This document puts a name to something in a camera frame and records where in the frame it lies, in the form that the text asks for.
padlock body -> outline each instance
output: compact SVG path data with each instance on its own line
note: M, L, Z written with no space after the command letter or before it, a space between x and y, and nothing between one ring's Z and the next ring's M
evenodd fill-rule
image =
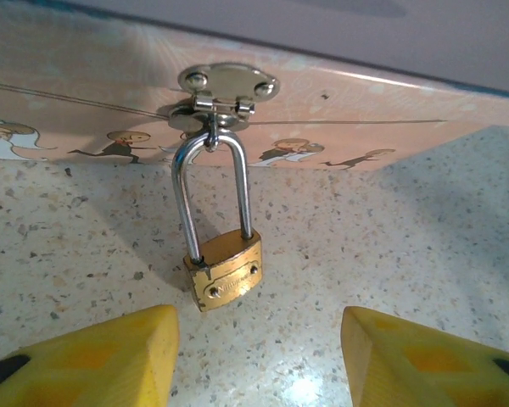
M200 311L228 304L262 280L262 241L255 230L249 240L242 239L241 230L217 236L202 244L200 252L200 265L188 256L183 260Z

brass padlock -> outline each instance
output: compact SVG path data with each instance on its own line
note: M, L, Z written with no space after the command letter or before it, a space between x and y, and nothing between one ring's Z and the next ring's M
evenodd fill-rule
M189 137L177 149L171 165L177 208L187 240L188 255L183 261L200 311L228 304L262 279L262 243L260 234L251 226L245 149L233 132L218 128L216 123L206 129ZM190 211L185 172L190 159L202 148L215 151L221 142L232 151L241 229L200 246Z

padlock shackle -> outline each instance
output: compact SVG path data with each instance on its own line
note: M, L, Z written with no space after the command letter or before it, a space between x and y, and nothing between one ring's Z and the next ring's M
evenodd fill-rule
M194 226L190 210L187 179L185 177L188 163L204 148L210 131L203 129L189 137L176 151L171 163L171 181L176 195L179 217L183 224L183 232L187 241L188 255L193 263L201 263L204 257L200 253L198 233ZM218 129L218 143L226 144L232 151L234 172L236 174L236 189L238 191L239 219L241 221L241 235L245 240L253 236L251 226L251 210L249 202L249 184L247 179L247 157L245 148L238 136L232 131Z

terrazzo floor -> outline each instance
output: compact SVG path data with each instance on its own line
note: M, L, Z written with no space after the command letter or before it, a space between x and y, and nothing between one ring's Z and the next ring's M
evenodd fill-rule
M189 172L202 240L238 227L232 177ZM0 357L174 304L169 406L351 406L347 305L509 351L509 129L373 173L253 168L250 180L264 280L200 314L169 168L0 161Z

screw head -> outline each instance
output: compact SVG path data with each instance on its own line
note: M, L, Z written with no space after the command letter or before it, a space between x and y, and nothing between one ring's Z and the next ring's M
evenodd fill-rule
M215 288L215 287L212 287L212 288L210 289L210 296L211 296L212 298L219 298L219 297L220 297L220 295L219 295L219 289L218 289L218 288Z
M202 72L193 72L187 75L185 84L191 91L203 91L207 86L207 75Z
M275 85L273 83L262 82L254 87L254 94L260 97L270 96L274 89Z

